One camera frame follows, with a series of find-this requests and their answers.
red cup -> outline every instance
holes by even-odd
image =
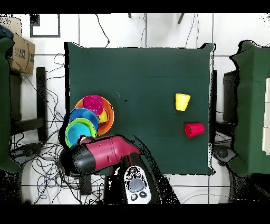
[[[185,133],[189,138],[194,137],[196,135],[201,135],[204,132],[205,128],[202,123],[185,124]]]

black nozzle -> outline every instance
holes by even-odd
[[[85,144],[75,144],[68,150],[63,149],[59,164],[68,176],[90,174],[95,170],[95,159]]]

white floor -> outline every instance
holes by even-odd
[[[110,39],[109,48],[118,48],[124,46],[154,48],[170,47],[184,48],[187,42],[187,48],[201,47],[204,43],[214,42],[216,50],[214,52],[214,69],[218,71],[217,80],[217,111],[223,111],[223,75],[226,72],[235,70],[233,62],[228,56],[235,54],[238,50],[238,44],[241,40],[253,40],[259,45],[266,46],[270,42],[269,15],[267,14],[213,14],[198,13],[189,35],[194,13],[185,14],[180,25],[177,24],[180,13],[174,14],[147,14],[147,42],[145,42],[144,31],[142,43],[141,36],[145,23],[143,13],[132,13],[132,18],[128,14],[99,14],[100,23]],[[26,39],[36,44],[35,50],[35,68],[46,67],[47,71],[63,63],[64,41],[71,41],[81,46],[104,47],[107,39],[97,22],[94,14],[61,14],[61,37],[60,38],[31,38],[30,39],[30,17],[29,15],[14,15],[22,21],[22,35]],[[57,15],[41,14],[40,27],[33,27],[33,34],[57,34]],[[47,73],[47,78],[60,77],[64,75],[64,68]],[[28,76],[33,85],[36,84],[35,75]],[[36,93],[29,81],[22,75],[22,118],[30,119],[36,117],[35,102]],[[64,78],[50,79],[47,81],[47,88],[55,92],[59,97],[59,103],[56,110],[62,115],[65,114],[64,100]],[[49,107],[53,110],[53,99],[48,96]],[[53,116],[48,111],[48,125],[50,126]],[[217,113],[217,120],[222,120],[222,114]],[[49,129],[49,134],[56,130],[54,123]],[[37,132],[30,131],[25,133],[25,138],[20,141],[21,144],[37,142]],[[54,135],[49,140],[50,143],[57,142],[57,136]],[[41,161],[43,165],[49,164],[48,161]],[[212,158],[212,167],[215,174],[212,176],[203,175],[168,175],[170,184],[184,203],[227,203],[229,195],[229,177],[225,167],[220,167],[217,161]],[[22,178],[23,196],[25,199],[35,201],[38,197],[37,181],[42,169],[37,161],[33,162],[37,173],[28,162]],[[49,204],[52,198],[59,192],[59,187],[51,183],[44,194],[49,195],[46,199],[40,199],[37,204]],[[53,204],[73,204],[78,203],[69,189],[62,189],[59,198],[54,200]]]

chair leg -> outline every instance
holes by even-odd
[[[178,24],[181,23],[181,21],[182,21],[182,19],[183,19],[183,16],[184,16],[184,13],[181,13],[180,18],[179,18],[179,20],[178,20]]]

orange plate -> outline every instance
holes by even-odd
[[[100,123],[98,135],[104,135],[108,130],[110,130],[114,121],[114,112],[109,101],[101,97],[103,100],[103,106],[108,116],[108,121]],[[83,108],[83,98],[76,104],[75,108]]]

